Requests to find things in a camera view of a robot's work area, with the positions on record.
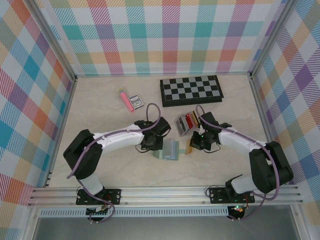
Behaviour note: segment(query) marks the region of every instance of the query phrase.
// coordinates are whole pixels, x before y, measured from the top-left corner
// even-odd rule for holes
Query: metal rail
[[[234,203],[210,204],[210,199],[205,195],[207,186],[121,187],[121,189],[121,201],[119,205],[121,207],[199,207],[235,205]],[[83,205],[76,205],[76,191],[76,187],[35,188],[29,206],[33,208],[83,208]],[[271,197],[273,194],[274,191],[268,193],[267,197]],[[261,200],[261,198],[255,197],[255,203],[251,203],[250,205],[259,205]],[[265,201],[264,204],[296,205],[302,203],[303,199],[296,185],[283,185],[280,187],[278,197],[273,201]]]

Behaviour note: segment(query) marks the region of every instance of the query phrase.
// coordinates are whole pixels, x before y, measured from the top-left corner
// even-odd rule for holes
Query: black wire
[[[162,137],[163,138],[166,137],[170,133],[170,131],[171,131],[171,128],[169,128],[169,131],[165,135],[162,135]]]
[[[221,147],[218,145],[218,143],[216,142],[215,144],[219,147],[219,149],[214,150],[214,151],[206,151],[206,150],[203,149],[203,151],[204,151],[206,154],[213,154],[213,153],[218,152],[219,150],[221,150]]]
[[[216,188],[219,188],[217,185],[211,185],[210,187],[208,187],[206,190],[205,190],[205,195],[208,197],[208,198],[210,198],[210,196],[207,194],[207,192],[208,192],[208,190],[209,190],[209,188],[211,188],[211,187],[216,187]]]
[[[146,150],[146,151],[140,151],[140,150],[137,148],[137,146],[138,146],[138,145],[135,145],[135,149],[136,149],[139,153],[141,153],[141,154],[145,154],[145,153],[147,153],[147,152],[150,151],[150,149],[148,149],[148,150]]]

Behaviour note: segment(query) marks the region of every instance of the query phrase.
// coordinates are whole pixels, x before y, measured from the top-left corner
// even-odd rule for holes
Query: small card
[[[144,106],[144,103],[138,94],[129,97],[129,100],[135,110]]]

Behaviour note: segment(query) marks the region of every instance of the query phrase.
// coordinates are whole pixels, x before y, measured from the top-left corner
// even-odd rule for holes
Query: colorful book stack
[[[180,137],[192,134],[199,130],[199,120],[194,111],[178,116],[175,120],[175,126],[178,129]]]

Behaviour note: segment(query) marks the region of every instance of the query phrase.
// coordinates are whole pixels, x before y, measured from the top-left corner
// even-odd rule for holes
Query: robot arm
[[[146,151],[161,150],[163,147],[163,138],[165,137],[164,133],[170,130],[171,127],[168,122],[161,117],[154,128],[141,131],[153,124],[151,121],[136,121],[134,124],[120,129],[126,130],[124,132],[117,130],[115,132],[118,133],[109,135],[108,137],[102,137],[102,139],[94,143],[85,153],[74,173],[76,179],[79,180],[92,195],[97,195],[104,189],[104,186],[95,174],[102,153],[108,153],[130,145],[141,145],[141,149]],[[82,130],[63,153],[63,157],[66,159],[70,168],[73,169],[75,167],[81,153],[88,144],[106,134],[108,134],[108,132],[91,133],[88,129]]]
[[[251,174],[236,176],[225,183],[225,192],[232,201],[234,197],[246,192],[259,190],[262,193],[269,193],[276,188],[276,176],[266,153],[257,145],[260,143],[271,154],[275,161],[279,174],[280,185],[293,179],[293,172],[288,160],[278,142],[269,143],[263,141],[252,142],[234,132],[236,130],[228,123],[219,124],[211,112],[201,116],[206,122],[220,126],[227,130],[221,130],[207,125],[200,119],[204,133],[194,132],[190,141],[190,146],[199,150],[211,150],[212,143],[228,146],[244,156],[249,155]]]

